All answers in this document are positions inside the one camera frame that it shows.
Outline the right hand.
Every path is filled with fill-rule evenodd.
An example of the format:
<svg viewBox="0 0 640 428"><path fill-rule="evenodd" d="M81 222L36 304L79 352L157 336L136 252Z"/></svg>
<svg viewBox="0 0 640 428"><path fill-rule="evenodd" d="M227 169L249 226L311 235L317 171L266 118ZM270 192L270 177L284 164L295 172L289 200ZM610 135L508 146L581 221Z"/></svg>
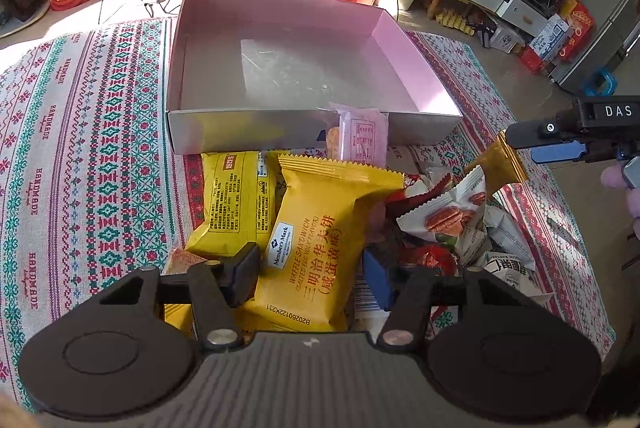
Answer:
<svg viewBox="0 0 640 428"><path fill-rule="evenodd" d="M625 194L626 207L632 218L632 228L634 236L640 236L640 193L638 188L630 188L623 178L623 168L621 164L608 166L602 171L600 181L605 188L610 188Z"/></svg>

